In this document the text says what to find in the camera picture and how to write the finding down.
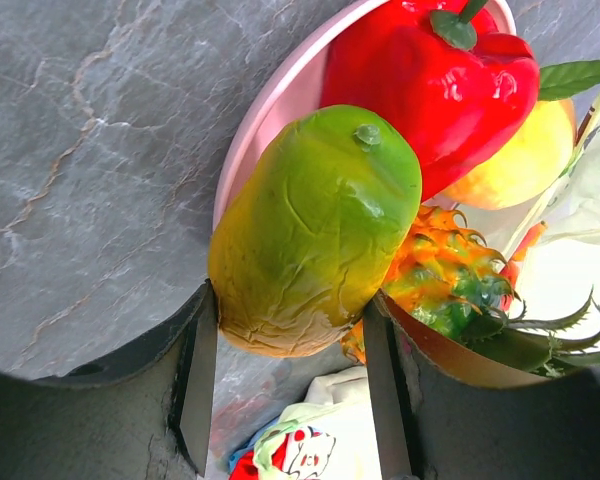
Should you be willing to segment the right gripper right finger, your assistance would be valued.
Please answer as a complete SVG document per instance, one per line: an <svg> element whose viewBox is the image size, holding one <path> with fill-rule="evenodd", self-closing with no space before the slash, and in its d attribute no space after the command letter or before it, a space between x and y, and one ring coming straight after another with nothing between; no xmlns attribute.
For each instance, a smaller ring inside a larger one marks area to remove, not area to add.
<svg viewBox="0 0 600 480"><path fill-rule="evenodd" d="M383 293L364 342L385 479L600 479L600 367L547 379L484 358Z"/></svg>

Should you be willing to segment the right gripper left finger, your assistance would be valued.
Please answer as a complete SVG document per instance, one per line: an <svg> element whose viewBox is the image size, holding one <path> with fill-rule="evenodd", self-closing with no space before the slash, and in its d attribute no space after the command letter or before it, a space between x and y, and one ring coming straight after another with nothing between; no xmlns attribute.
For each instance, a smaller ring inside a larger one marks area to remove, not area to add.
<svg viewBox="0 0 600 480"><path fill-rule="evenodd" d="M217 351L204 282L171 317L64 376L0 372L0 479L200 479Z"/></svg>

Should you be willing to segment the fake pineapple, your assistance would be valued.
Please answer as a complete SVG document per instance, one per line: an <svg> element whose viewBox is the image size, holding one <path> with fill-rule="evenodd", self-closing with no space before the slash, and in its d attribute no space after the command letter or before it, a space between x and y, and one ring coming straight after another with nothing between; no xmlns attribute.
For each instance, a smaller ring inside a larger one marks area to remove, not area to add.
<svg viewBox="0 0 600 480"><path fill-rule="evenodd" d="M597 304L552 320L508 315L518 294L517 266L490 248L482 235L456 223L456 209L421 206L384 280L356 280L354 293L369 299L377 289L404 311L469 350L521 371L560 377L600 366L600 329L580 339L558 337Z"/></svg>

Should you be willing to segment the green avocado print plastic bag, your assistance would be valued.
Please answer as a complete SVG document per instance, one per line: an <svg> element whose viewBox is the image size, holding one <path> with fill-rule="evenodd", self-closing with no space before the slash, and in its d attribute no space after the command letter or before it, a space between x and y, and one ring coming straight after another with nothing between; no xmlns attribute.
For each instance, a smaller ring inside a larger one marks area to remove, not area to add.
<svg viewBox="0 0 600 480"><path fill-rule="evenodd" d="M518 291L535 319L569 314L593 297L596 306L568 332L589 335L600 322L600 93L567 169L521 225L539 220L548 228L521 264Z"/></svg>

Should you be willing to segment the fake mango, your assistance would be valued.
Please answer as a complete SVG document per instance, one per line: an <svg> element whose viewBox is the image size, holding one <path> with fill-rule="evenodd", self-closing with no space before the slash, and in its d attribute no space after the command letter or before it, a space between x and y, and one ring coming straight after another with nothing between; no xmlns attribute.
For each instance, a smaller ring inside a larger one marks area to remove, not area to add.
<svg viewBox="0 0 600 480"><path fill-rule="evenodd" d="M282 358L339 341L381 287L421 191L414 151L379 115L336 105L289 123L211 237L221 334Z"/></svg>

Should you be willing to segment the fake yellow pear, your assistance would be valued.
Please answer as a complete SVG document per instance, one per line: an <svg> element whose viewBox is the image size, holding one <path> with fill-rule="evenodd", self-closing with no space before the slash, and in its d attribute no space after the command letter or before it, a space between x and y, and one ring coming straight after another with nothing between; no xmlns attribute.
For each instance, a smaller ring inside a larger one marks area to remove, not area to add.
<svg viewBox="0 0 600 480"><path fill-rule="evenodd" d="M521 204L543 193L572 156L578 127L572 98L600 83L600 60L545 66L538 101L514 136L443 194L485 210Z"/></svg>

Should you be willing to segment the fake red bell pepper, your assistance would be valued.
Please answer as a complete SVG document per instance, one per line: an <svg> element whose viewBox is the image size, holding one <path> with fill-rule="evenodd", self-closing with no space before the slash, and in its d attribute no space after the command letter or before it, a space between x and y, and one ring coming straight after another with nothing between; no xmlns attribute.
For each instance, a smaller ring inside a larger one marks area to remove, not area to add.
<svg viewBox="0 0 600 480"><path fill-rule="evenodd" d="M330 44L320 104L348 104L387 120L415 151L422 198L440 193L488 160L536 103L539 66L529 45L498 31L480 10L477 39L452 46L431 14L456 16L463 1L388 1Z"/></svg>

